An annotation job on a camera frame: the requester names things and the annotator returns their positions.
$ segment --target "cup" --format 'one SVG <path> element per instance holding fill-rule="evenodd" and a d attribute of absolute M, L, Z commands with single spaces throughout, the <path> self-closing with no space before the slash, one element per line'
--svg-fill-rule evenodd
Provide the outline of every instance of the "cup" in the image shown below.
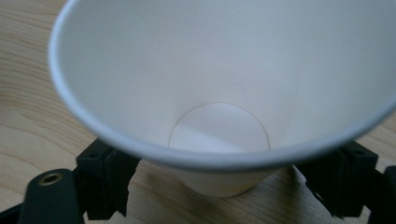
<path fill-rule="evenodd" d="M 71 0 L 49 68 L 101 139 L 197 192 L 233 196 L 391 113 L 396 5 Z"/>

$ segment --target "table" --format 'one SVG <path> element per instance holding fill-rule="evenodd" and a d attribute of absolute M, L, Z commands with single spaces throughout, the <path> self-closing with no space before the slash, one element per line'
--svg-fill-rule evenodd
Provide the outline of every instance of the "table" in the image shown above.
<path fill-rule="evenodd" d="M 95 136 L 53 89 L 47 62 L 52 24 L 64 0 L 0 2 L 0 210 L 23 201 L 28 182 L 75 157 Z M 377 169 L 396 164 L 396 115 L 357 140 L 379 154 Z M 142 161 L 129 186 L 127 218 L 88 223 L 366 223 L 331 217 L 293 167 L 232 198 L 208 198 L 161 167 Z"/>

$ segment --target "wooden surface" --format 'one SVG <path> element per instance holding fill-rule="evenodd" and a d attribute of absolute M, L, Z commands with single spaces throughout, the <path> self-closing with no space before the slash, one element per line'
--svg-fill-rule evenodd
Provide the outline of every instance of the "wooden surface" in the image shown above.
<path fill-rule="evenodd" d="M 95 138 L 66 111 L 50 80 L 47 45 L 63 4 L 0 1 L 0 210 L 21 203 L 36 175 L 73 169 L 75 157 Z M 396 164 L 396 116 L 358 141 L 380 155 L 380 171 Z M 144 161 L 129 190 L 127 218 L 115 215 L 106 223 L 366 223 L 369 214 L 365 209 L 360 218 L 331 217 L 291 167 L 240 196 L 216 199 Z"/>

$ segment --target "cup rim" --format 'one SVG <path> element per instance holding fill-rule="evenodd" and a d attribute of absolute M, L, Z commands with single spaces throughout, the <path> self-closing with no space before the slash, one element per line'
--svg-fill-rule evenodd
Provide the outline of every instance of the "cup rim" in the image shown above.
<path fill-rule="evenodd" d="M 295 146 L 281 147 L 264 152 L 238 154 L 198 153 L 161 147 L 135 139 L 99 120 L 78 100 L 65 82 L 64 73 L 59 65 L 58 46 L 61 39 L 60 32 L 77 2 L 78 0 L 66 2 L 54 23 L 50 35 L 48 60 L 52 82 L 68 110 L 72 112 L 79 122 L 111 146 L 138 158 L 175 168 L 200 171 L 243 172 L 277 168 L 314 159 L 328 153 L 332 149 L 368 132 L 396 109 L 396 95 L 391 95 L 389 100 L 381 105 L 370 118 L 360 119 L 341 132 L 329 134 Z"/>

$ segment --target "wood grain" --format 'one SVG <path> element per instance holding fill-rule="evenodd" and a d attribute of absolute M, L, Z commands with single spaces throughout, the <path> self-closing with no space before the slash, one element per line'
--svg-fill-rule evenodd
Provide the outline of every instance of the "wood grain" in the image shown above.
<path fill-rule="evenodd" d="M 64 0 L 0 1 L 0 210 L 22 202 L 27 183 L 55 168 L 73 169 L 95 138 L 65 109 L 47 64 L 50 29 Z M 358 142 L 396 163 L 396 115 Z M 132 179 L 127 218 L 106 223 L 366 223 L 331 217 L 292 167 L 248 192 L 219 199 L 198 195 L 163 168 L 141 162 Z"/>

